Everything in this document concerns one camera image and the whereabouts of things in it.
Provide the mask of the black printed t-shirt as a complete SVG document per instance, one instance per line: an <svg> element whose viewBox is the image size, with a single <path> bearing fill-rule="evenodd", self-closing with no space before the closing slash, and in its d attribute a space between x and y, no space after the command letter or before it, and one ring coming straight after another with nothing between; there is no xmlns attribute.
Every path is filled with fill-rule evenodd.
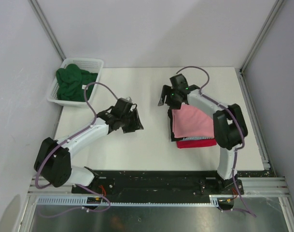
<svg viewBox="0 0 294 232"><path fill-rule="evenodd" d="M196 137L181 137L181 138L176 138L174 136L174 132L172 130L172 125L173 125L173 117L172 117L172 110L168 109L168 118L169 118L169 136L170 140L172 142L178 142L178 141L199 141L199 140L207 140L207 139L214 139L211 137L203 137L203 136L196 136Z"/></svg>

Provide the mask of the pink t-shirt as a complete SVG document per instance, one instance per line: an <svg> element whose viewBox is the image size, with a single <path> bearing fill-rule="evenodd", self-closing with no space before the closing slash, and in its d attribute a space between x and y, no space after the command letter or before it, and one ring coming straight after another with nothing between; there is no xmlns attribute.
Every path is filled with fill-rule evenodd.
<svg viewBox="0 0 294 232"><path fill-rule="evenodd" d="M213 120L200 109L182 104L181 109L172 109L172 132L176 138L214 138Z"/></svg>

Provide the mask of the red t-shirt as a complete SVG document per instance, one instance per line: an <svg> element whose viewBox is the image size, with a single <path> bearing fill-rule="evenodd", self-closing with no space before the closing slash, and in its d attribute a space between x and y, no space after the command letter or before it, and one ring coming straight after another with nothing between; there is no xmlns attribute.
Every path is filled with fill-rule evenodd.
<svg viewBox="0 0 294 232"><path fill-rule="evenodd" d="M202 148L210 147L217 145L215 139L204 139L204 140L187 140L187 141L177 141L177 148L186 149L186 148Z"/></svg>

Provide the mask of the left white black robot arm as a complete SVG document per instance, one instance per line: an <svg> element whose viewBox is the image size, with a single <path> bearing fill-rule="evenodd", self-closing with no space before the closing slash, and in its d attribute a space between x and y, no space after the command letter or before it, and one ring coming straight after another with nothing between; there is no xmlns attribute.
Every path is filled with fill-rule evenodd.
<svg viewBox="0 0 294 232"><path fill-rule="evenodd" d="M70 135L58 140L46 138L34 163L36 188L58 188L69 183L82 186L88 193L96 192L99 175L91 168L77 167L71 161L82 149L118 129L123 133L143 129L137 108L121 113L116 107L110 107Z"/></svg>

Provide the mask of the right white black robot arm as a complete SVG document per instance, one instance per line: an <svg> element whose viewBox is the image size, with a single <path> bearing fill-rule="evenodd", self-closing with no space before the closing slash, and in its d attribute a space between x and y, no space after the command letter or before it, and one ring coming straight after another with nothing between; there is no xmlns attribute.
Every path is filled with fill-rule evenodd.
<svg viewBox="0 0 294 232"><path fill-rule="evenodd" d="M241 107L236 103L226 105L217 102L195 85L185 88L163 86L159 106L167 104L179 110L184 103L203 111L213 120L214 138L220 146L217 168L220 179L215 181L215 189L220 194L226 194L233 186L230 179L237 174L236 153L245 146L244 138L248 135Z"/></svg>

